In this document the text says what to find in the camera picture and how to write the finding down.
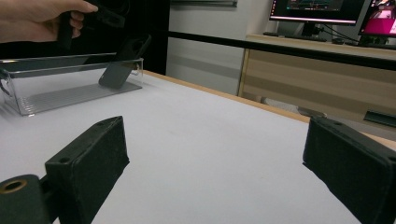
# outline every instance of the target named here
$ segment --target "black cable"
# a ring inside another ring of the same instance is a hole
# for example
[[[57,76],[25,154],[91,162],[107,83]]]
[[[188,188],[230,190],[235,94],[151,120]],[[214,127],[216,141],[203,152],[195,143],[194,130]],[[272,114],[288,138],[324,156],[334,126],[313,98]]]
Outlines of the black cable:
[[[328,31],[325,31],[325,30],[320,30],[321,32],[324,32],[324,33],[326,33],[326,34],[329,34],[329,35],[334,35],[333,33],[330,33],[330,32],[328,32]],[[335,35],[336,37],[341,37],[341,38],[345,38],[344,36],[342,36],[342,35]]]
[[[336,32],[337,34],[339,34],[339,35],[335,35],[335,36],[342,37],[342,38],[345,38],[345,39],[348,39],[348,40],[351,40],[351,41],[359,42],[359,40],[353,39],[353,38],[351,38],[351,37],[349,37],[347,35],[343,35],[343,34],[339,33],[338,31],[334,30],[333,28],[329,27],[326,24],[324,26],[327,27],[328,29],[330,29],[331,31]]]

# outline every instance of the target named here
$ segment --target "gold screw hole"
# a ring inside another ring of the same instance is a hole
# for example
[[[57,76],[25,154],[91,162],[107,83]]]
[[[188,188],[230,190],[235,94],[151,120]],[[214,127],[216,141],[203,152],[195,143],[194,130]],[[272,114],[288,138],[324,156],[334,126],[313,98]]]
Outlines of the gold screw hole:
[[[8,194],[16,192],[27,185],[27,181],[24,179],[10,181],[0,187],[0,194]]]

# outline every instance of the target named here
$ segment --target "white wall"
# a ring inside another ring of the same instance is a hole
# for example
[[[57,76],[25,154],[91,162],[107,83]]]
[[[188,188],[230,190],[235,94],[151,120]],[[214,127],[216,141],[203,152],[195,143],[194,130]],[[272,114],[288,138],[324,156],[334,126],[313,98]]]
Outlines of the white wall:
[[[239,0],[238,7],[171,7],[169,30],[245,40],[261,34],[271,2]],[[237,94],[244,50],[169,38],[166,75]]]

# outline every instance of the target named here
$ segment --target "black object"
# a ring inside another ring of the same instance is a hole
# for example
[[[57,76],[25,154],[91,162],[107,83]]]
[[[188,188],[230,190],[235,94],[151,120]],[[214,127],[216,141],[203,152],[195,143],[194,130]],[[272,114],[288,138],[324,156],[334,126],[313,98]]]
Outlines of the black object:
[[[332,39],[332,44],[343,45],[344,43],[345,43],[345,40],[343,38],[334,38],[334,39]]]
[[[348,45],[348,46],[352,46],[352,47],[365,47],[365,46],[361,46],[357,42],[345,42],[345,44]]]
[[[41,180],[0,183],[1,223],[92,223],[128,163],[122,117],[102,120],[49,159]]]
[[[364,116],[364,120],[368,120],[374,123],[387,125],[389,127],[396,128],[396,115],[386,114],[379,111],[368,110]]]
[[[318,41],[318,42],[327,42],[326,38],[316,37],[312,35],[285,35],[286,38],[291,39],[301,39],[301,40],[311,40],[311,41]]]
[[[61,49],[70,49],[72,45],[73,27],[69,24],[70,18],[70,12],[61,14],[57,39],[58,47]]]
[[[315,117],[303,159],[362,224],[393,224],[396,151],[343,123]]]
[[[274,32],[264,32],[262,33],[263,35],[269,35],[269,36],[279,36],[278,33],[274,33]]]
[[[115,28],[124,27],[125,18],[123,16],[113,12],[111,9],[105,7],[104,5],[99,4],[98,1],[96,0],[88,0],[87,2],[96,5],[98,7],[97,12],[93,12],[91,13],[91,15],[87,15],[87,16],[95,17],[96,20],[111,27],[115,27]],[[71,48],[73,28],[69,24],[70,18],[71,18],[70,12],[65,12],[61,14],[61,23],[59,25],[58,39],[57,39],[58,46],[61,49],[69,50]]]
[[[148,34],[128,35],[117,51],[113,63],[108,65],[100,77],[99,84],[116,90],[121,88],[134,69],[131,62],[127,61],[139,59],[145,53],[150,42],[151,35]]]

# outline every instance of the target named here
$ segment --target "keyboard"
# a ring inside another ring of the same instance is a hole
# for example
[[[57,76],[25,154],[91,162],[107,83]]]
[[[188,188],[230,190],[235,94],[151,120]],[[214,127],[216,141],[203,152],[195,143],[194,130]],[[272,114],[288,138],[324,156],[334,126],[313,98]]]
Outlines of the keyboard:
[[[326,38],[307,36],[307,35],[285,35],[285,37],[286,38],[292,38],[292,39],[302,39],[302,40],[311,40],[311,41],[318,41],[318,42],[327,42]]]

